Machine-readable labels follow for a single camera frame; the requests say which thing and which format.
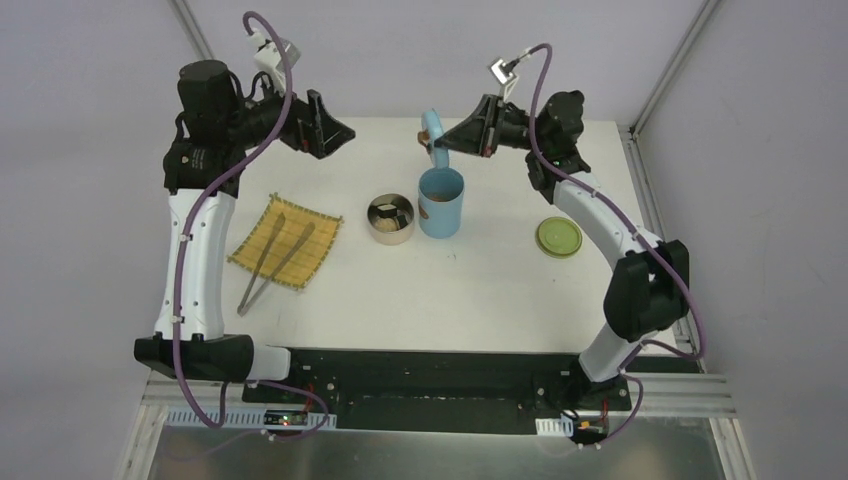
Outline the blue round lid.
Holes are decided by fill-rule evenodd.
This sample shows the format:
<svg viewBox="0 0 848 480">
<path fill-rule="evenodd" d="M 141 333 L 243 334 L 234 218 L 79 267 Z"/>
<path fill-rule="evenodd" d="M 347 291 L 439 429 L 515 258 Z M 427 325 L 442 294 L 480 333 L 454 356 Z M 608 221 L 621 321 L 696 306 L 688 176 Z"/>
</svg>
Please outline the blue round lid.
<svg viewBox="0 0 848 480">
<path fill-rule="evenodd" d="M 417 134 L 417 141 L 422 145 L 434 168 L 448 168 L 450 166 L 449 150 L 436 145 L 436 141 L 444 134 L 439 114 L 430 109 L 421 115 L 421 130 Z"/>
</svg>

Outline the sushi roll white black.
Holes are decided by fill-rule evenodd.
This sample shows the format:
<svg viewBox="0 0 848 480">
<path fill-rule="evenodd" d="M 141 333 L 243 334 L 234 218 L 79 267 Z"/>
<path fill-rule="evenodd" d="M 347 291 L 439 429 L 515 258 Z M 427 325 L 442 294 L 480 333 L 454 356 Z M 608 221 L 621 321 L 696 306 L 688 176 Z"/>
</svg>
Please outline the sushi roll white black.
<svg viewBox="0 0 848 480">
<path fill-rule="evenodd" d="M 395 219 L 398 208 L 393 204 L 382 204 L 375 207 L 375 212 L 378 219 Z"/>
</svg>

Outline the green round lid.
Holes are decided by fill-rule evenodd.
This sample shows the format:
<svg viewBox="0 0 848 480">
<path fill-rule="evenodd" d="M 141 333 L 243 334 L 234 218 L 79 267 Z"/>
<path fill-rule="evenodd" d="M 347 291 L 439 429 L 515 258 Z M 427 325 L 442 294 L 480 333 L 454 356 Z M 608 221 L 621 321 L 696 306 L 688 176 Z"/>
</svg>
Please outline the green round lid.
<svg viewBox="0 0 848 480">
<path fill-rule="evenodd" d="M 549 217 L 541 221 L 536 227 L 534 238 L 544 254 L 556 259 L 575 255 L 583 243 L 580 228 L 565 217 Z"/>
</svg>

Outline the beige round rice ball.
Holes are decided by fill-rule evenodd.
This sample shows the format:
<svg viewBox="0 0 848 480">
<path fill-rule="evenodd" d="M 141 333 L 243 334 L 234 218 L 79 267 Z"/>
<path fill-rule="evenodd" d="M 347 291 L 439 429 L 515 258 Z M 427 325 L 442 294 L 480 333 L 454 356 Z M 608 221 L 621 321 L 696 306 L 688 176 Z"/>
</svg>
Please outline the beige round rice ball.
<svg viewBox="0 0 848 480">
<path fill-rule="evenodd" d="M 395 232 L 398 229 L 397 223 L 392 219 L 379 219 L 374 228 L 382 233 Z"/>
</svg>

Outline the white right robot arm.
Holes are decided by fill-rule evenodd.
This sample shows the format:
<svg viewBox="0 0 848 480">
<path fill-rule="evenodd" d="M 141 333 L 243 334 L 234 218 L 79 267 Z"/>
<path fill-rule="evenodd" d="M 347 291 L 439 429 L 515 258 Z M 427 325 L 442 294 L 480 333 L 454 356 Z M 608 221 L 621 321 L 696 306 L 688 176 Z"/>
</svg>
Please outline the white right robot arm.
<svg viewBox="0 0 848 480">
<path fill-rule="evenodd" d="M 637 226 L 608 196 L 578 150 L 584 131 L 584 96 L 557 92 L 524 111 L 486 94 L 476 109 L 450 129 L 438 114 L 422 114 L 419 140 L 434 163 L 451 151 L 492 156 L 499 147 L 524 149 L 528 178 L 551 205 L 574 221 L 607 260 L 612 277 L 603 300 L 606 323 L 578 357 L 567 384 L 569 400 L 583 410 L 607 397 L 616 377 L 641 345 L 693 309 L 686 246 Z"/>
</svg>

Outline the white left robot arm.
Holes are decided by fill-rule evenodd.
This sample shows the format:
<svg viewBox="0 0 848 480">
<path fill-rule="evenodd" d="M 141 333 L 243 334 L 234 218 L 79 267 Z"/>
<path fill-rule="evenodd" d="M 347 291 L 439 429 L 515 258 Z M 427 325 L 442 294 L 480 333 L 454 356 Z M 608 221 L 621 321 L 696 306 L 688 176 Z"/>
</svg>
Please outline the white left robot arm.
<svg viewBox="0 0 848 480">
<path fill-rule="evenodd" d="M 327 112 L 319 92 L 305 99 L 291 92 L 291 70 L 282 63 L 260 73 L 269 81 L 254 100 L 222 61 L 197 61 L 179 72 L 182 110 L 163 159 L 171 227 L 165 296 L 153 335 L 137 339 L 133 354 L 174 379 L 267 380 L 269 394 L 288 405 L 305 390 L 303 375 L 290 368 L 290 351 L 225 331 L 224 250 L 240 175 L 275 141 L 323 159 L 355 132 Z"/>
</svg>

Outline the sushi roll red centre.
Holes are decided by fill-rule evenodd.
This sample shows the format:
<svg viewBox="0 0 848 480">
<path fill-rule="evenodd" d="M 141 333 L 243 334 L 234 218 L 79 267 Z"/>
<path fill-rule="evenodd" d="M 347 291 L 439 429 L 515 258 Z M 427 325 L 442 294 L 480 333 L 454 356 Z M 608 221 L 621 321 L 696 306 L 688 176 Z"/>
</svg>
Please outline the sushi roll red centre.
<svg viewBox="0 0 848 480">
<path fill-rule="evenodd" d="M 409 225 L 409 220 L 404 212 L 398 213 L 395 216 L 395 221 L 399 230 L 402 230 Z"/>
</svg>

